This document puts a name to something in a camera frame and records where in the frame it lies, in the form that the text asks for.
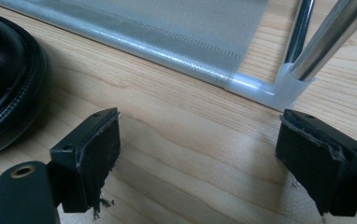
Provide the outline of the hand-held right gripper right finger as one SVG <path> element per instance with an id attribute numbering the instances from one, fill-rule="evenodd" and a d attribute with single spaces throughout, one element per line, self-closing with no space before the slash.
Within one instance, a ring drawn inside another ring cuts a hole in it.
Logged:
<path id="1" fill-rule="evenodd" d="M 276 154 L 306 189 L 320 214 L 357 213 L 357 141 L 320 119 L 287 109 Z"/>

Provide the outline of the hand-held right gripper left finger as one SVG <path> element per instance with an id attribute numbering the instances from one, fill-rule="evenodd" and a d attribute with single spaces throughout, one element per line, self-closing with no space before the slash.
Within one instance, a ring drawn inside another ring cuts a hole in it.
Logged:
<path id="1" fill-rule="evenodd" d="M 93 210 L 112 202 L 101 197 L 109 172 L 121 154 L 119 110 L 91 114 L 50 150 L 53 200 L 66 213 Z"/>

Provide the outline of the black leather shoe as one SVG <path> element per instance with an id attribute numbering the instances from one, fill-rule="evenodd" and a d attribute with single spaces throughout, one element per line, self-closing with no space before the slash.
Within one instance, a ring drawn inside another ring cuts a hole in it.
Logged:
<path id="1" fill-rule="evenodd" d="M 34 122 L 51 84 L 45 50 L 27 31 L 0 16 L 0 151 Z"/>

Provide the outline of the grey fabric metal shoe rack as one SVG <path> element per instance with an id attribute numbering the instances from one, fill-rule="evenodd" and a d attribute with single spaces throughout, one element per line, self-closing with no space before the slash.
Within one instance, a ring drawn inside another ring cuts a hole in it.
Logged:
<path id="1" fill-rule="evenodd" d="M 282 111 L 357 29 L 357 0 L 337 0 L 312 37 L 316 0 L 298 0 L 274 82 L 239 73 L 268 0 L 0 0 L 0 6 Z"/>

